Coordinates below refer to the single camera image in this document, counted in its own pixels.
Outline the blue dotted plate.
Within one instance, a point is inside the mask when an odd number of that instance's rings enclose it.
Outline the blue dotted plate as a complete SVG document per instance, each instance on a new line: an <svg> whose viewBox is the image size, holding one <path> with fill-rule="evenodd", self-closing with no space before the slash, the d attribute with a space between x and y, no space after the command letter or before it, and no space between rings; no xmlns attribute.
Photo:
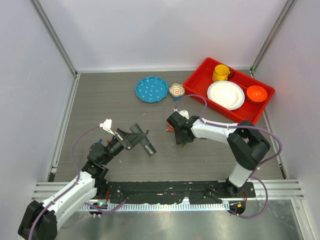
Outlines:
<svg viewBox="0 0 320 240"><path fill-rule="evenodd" d="M158 76L149 76L141 79L136 87L136 96L143 102L157 103L164 99L169 91L167 82Z"/></svg>

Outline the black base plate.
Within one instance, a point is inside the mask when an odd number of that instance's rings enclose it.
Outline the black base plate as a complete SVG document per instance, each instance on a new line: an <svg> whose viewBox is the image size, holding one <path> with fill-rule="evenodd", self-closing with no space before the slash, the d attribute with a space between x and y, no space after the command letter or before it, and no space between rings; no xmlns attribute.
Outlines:
<svg viewBox="0 0 320 240"><path fill-rule="evenodd" d="M232 186L224 181L109 181L104 187L107 197L113 204L125 201L126 204L181 204L184 198L191 205L217 204L222 199L255 198L252 182L242 187Z"/></svg>

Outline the yellow mug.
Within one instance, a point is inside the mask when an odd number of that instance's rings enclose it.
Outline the yellow mug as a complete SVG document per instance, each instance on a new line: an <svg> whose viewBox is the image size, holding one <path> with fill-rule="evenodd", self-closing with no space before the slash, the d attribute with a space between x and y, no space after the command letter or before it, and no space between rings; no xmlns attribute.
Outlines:
<svg viewBox="0 0 320 240"><path fill-rule="evenodd" d="M212 81L227 81L235 75L235 72L230 70L230 68L224 64L218 64L215 66L212 74Z"/></svg>

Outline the white paper plate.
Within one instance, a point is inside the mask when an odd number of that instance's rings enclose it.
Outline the white paper plate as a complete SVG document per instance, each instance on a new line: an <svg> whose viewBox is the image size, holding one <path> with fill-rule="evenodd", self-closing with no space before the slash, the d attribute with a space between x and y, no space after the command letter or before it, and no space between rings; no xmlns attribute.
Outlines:
<svg viewBox="0 0 320 240"><path fill-rule="evenodd" d="M233 111L245 102L245 93L239 85L223 80L212 83L207 89L207 98L212 102Z"/></svg>

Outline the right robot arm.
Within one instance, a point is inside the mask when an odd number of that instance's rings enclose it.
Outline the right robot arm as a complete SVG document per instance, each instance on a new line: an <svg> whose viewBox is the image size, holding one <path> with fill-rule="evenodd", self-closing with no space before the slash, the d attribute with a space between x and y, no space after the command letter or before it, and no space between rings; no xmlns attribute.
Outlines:
<svg viewBox="0 0 320 240"><path fill-rule="evenodd" d="M243 193L245 183L271 148L267 139L248 120L226 124L199 116L186 118L175 111L166 121L172 126L178 145L192 143L195 139L208 139L229 145L236 165L226 180L225 191L233 198Z"/></svg>

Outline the orange bowl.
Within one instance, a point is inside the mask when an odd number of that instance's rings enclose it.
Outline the orange bowl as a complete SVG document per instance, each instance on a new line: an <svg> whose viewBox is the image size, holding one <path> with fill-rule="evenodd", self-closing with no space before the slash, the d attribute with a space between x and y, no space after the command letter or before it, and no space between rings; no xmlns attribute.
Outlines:
<svg viewBox="0 0 320 240"><path fill-rule="evenodd" d="M246 95L248 99L253 103L262 103L268 97L267 91L263 87L258 85L250 86L246 91Z"/></svg>

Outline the black remote control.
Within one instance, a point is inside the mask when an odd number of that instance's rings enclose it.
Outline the black remote control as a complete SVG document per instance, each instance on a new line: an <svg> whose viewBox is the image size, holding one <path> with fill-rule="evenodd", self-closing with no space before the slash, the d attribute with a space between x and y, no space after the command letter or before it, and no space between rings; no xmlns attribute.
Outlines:
<svg viewBox="0 0 320 240"><path fill-rule="evenodd" d="M137 123L131 126L129 129L133 134L138 134L142 136L142 139L139 141L139 143L142 146L142 148L146 151L149 157L153 156L157 152L148 139L148 133L143 132L143 130Z"/></svg>

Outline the red plastic bin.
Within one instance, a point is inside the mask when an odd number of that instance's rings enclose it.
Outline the red plastic bin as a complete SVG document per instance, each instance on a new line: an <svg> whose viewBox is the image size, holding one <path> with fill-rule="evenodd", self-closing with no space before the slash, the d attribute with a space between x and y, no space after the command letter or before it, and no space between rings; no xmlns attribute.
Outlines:
<svg viewBox="0 0 320 240"><path fill-rule="evenodd" d="M247 89L251 86L260 86L266 90L267 98L263 102L254 103L247 97L245 97L244 103L240 108L235 110L228 110L207 97L207 90L213 83L212 76L214 73L214 68L219 64L220 62L217 60L214 60L210 57L206 58L193 72L193 74L184 82L183 87L185 89L185 93L187 95L195 94L204 97L207 101L207 106L210 109L218 112L219 114L236 123L240 123L243 120L248 120L253 124L256 124L265 107L274 95L275 89L230 67L229 69L234 72L234 76L230 81L237 84L244 93L246 93Z"/></svg>

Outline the small floral dish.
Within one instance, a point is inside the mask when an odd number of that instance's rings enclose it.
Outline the small floral dish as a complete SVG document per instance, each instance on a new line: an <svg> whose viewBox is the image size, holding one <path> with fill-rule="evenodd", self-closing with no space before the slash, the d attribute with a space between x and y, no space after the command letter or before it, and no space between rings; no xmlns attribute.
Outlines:
<svg viewBox="0 0 320 240"><path fill-rule="evenodd" d="M185 88L182 84L180 83L173 83L169 89L168 92L174 97L174 98L178 98L181 97L185 94Z"/></svg>

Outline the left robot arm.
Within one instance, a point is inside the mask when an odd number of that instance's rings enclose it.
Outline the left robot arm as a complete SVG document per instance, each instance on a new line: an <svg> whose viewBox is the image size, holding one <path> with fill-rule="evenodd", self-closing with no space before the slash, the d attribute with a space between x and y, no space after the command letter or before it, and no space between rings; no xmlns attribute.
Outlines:
<svg viewBox="0 0 320 240"><path fill-rule="evenodd" d="M117 128L107 144L92 144L85 165L76 168L77 175L71 182L51 197L41 202L33 200L26 207L18 235L24 240L54 240L64 223L82 205L92 198L100 200L106 195L108 169L105 165L121 151L129 151L138 144L149 156L156 152L148 133L138 124L131 126L130 132Z"/></svg>

